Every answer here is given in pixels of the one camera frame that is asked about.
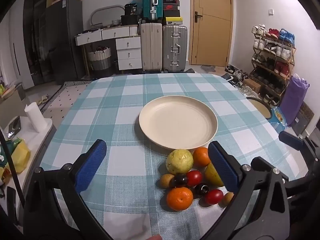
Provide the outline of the yellow-green guava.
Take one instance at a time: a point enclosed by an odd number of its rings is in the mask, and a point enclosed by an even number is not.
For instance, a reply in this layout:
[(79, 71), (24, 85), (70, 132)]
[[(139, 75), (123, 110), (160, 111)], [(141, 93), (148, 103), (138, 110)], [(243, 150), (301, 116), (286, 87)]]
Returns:
[(167, 171), (171, 174), (186, 174), (193, 167), (193, 155), (189, 150), (177, 149), (172, 151), (165, 161)]

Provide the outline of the brown kiwi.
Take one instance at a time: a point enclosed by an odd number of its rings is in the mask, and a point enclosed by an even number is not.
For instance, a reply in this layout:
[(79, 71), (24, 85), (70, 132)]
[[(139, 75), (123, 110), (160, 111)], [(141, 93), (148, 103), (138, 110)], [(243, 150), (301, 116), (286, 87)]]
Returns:
[(227, 193), (224, 195), (223, 199), (222, 199), (222, 204), (223, 204), (223, 206), (227, 206), (227, 205), (231, 202), (231, 200), (233, 199), (233, 197), (234, 197), (234, 193), (233, 193), (233, 192), (227, 192)]
[(174, 179), (174, 175), (170, 173), (166, 173), (161, 176), (159, 180), (160, 187), (163, 189), (168, 189), (171, 185), (171, 181)]

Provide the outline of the teal upright suitcase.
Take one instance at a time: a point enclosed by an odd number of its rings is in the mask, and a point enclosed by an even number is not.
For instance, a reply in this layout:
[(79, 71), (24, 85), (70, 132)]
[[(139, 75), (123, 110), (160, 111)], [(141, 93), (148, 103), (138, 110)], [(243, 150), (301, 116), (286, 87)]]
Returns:
[(163, 18), (163, 0), (143, 0), (143, 18), (159, 21)]

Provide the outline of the beige suitcase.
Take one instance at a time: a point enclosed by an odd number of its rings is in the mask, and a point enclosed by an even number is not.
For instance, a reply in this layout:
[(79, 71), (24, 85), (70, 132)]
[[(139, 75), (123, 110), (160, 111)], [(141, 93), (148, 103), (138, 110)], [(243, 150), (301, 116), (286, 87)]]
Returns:
[(162, 70), (162, 24), (143, 23), (140, 26), (142, 68), (145, 72)]

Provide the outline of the cream round plate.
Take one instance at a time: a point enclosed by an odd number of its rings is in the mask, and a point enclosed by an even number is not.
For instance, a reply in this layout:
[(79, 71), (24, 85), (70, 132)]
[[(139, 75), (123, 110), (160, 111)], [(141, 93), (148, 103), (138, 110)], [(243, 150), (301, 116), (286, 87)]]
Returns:
[(212, 141), (217, 116), (205, 103), (187, 96), (170, 95), (147, 103), (139, 114), (142, 132), (168, 149), (194, 150)]

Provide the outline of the orange tangerine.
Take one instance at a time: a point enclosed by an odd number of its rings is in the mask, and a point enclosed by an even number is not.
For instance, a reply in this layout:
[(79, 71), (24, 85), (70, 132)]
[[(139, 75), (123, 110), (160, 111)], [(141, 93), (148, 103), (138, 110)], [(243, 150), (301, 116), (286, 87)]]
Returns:
[(186, 187), (171, 189), (166, 197), (167, 206), (174, 211), (186, 210), (193, 203), (193, 193)]
[(208, 155), (208, 148), (199, 147), (193, 152), (194, 166), (206, 167), (210, 164), (210, 158)]

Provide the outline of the smaller red tomato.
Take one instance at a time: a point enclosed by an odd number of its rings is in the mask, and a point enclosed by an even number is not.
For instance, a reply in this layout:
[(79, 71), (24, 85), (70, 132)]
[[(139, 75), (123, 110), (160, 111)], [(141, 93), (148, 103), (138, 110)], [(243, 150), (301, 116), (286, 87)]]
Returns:
[(219, 203), (223, 199), (224, 195), (223, 192), (219, 189), (213, 189), (208, 191), (205, 196), (204, 200), (208, 205), (215, 205)]

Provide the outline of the oval mirror frame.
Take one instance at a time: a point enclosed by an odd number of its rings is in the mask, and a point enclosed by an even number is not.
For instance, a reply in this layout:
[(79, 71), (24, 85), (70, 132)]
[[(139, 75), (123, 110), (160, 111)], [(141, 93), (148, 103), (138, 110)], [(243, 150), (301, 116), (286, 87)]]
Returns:
[(125, 14), (125, 8), (123, 5), (112, 5), (103, 7), (93, 11), (89, 17), (89, 23), (91, 27), (106, 27), (113, 25), (114, 21), (119, 21), (121, 15)]

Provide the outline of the dark plum front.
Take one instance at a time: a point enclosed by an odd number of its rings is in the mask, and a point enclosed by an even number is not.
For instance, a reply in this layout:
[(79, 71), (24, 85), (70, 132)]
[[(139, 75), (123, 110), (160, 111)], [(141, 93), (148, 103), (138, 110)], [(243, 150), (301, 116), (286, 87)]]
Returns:
[(193, 190), (195, 198), (201, 198), (210, 191), (210, 188), (206, 183), (200, 183), (196, 185)]

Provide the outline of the white paper towel roll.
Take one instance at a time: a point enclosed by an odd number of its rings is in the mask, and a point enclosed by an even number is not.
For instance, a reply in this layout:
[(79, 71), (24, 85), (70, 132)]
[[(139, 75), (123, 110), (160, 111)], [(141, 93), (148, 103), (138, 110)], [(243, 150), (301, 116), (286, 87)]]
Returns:
[(36, 102), (26, 105), (24, 111), (37, 133), (41, 133), (47, 127), (47, 122)]

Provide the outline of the green-yellow citrus fruit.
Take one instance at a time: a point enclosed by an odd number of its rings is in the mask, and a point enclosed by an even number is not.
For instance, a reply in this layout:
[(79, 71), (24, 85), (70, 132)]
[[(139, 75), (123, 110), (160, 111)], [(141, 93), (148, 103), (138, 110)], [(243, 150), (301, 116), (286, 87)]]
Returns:
[(210, 182), (213, 186), (223, 187), (224, 183), (222, 182), (217, 170), (215, 169), (212, 163), (209, 163), (204, 171), (205, 179)]

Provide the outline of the white side table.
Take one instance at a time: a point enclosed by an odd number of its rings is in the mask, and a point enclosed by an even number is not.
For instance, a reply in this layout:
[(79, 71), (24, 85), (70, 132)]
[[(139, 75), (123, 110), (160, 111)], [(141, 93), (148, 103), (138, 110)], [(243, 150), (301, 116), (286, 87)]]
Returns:
[(35, 130), (28, 117), (21, 116), (20, 123), (20, 131), (11, 138), (12, 141), (20, 142), (14, 149), (12, 160), (22, 193), (26, 196), (29, 174), (40, 165), (56, 129), (50, 118), (45, 118), (46, 126), (40, 133)]

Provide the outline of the larger red tomato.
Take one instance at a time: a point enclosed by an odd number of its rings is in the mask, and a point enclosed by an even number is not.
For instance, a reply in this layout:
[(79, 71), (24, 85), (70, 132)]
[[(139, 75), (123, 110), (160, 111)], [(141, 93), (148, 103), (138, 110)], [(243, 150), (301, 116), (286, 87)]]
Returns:
[(198, 170), (191, 170), (186, 174), (187, 186), (195, 187), (202, 182), (202, 173)]

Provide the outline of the dark plum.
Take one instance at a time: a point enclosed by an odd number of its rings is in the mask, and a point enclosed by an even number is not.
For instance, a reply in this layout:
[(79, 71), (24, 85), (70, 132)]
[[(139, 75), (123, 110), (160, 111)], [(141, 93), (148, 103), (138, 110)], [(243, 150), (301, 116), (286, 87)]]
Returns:
[(188, 183), (188, 177), (185, 174), (178, 173), (174, 176), (172, 185), (173, 187), (184, 187)]
[(200, 183), (196, 185), (193, 190), (195, 198), (201, 198), (210, 191), (210, 188), (206, 183)]

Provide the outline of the yellow plastic bag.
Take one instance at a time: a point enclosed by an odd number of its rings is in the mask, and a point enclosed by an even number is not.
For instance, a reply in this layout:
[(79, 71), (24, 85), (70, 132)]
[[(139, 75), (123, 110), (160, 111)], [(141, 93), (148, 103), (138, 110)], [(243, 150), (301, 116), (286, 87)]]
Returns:
[(7, 140), (7, 147), (11, 155), (15, 170), (17, 174), (22, 173), (28, 164), (31, 151), (22, 138), (14, 140)]

